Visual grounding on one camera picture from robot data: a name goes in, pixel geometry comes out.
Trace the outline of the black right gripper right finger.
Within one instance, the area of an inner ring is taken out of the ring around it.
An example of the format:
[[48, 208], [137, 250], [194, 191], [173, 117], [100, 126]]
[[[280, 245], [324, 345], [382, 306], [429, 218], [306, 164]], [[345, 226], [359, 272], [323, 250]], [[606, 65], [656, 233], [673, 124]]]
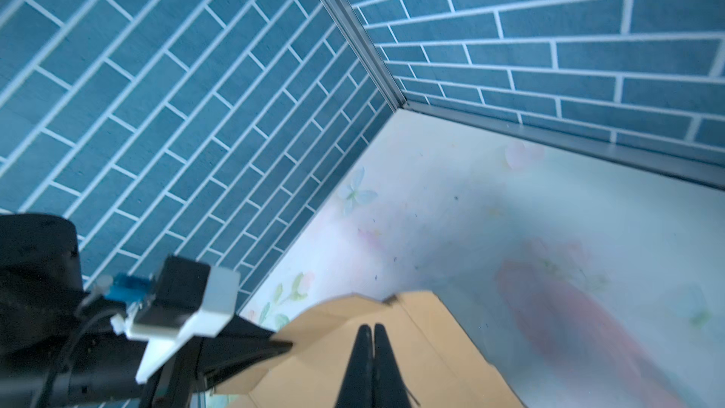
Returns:
[[412, 407], [387, 330], [381, 323], [374, 327], [373, 406]]

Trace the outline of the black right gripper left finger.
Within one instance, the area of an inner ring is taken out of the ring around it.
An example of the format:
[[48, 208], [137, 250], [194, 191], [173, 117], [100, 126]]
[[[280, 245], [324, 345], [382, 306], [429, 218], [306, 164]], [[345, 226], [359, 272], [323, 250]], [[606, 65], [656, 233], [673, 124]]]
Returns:
[[373, 407], [373, 364], [372, 330], [368, 325], [362, 325], [353, 344], [336, 408]]

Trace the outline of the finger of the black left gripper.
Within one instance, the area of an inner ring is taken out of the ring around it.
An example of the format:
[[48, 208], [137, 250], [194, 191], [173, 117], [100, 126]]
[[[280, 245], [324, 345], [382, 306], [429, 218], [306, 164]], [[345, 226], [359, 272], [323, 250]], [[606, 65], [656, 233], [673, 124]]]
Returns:
[[234, 317], [214, 338], [200, 340], [196, 388], [210, 390], [254, 364], [289, 352], [293, 343], [275, 340], [273, 332]]

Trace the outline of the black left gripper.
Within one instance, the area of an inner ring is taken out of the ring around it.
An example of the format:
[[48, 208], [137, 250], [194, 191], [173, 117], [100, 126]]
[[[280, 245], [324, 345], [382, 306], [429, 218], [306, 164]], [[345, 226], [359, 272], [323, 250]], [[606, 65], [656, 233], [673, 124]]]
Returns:
[[124, 308], [84, 291], [72, 222], [2, 215], [2, 406], [186, 406], [185, 379], [165, 371], [136, 383], [145, 347], [110, 325]]

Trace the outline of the brown cardboard box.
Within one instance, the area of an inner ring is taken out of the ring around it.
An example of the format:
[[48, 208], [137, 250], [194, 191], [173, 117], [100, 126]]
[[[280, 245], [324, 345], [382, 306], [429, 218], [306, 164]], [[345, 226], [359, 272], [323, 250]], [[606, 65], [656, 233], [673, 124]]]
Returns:
[[430, 291], [317, 304], [273, 336], [292, 349], [221, 383], [234, 407], [519, 407]]

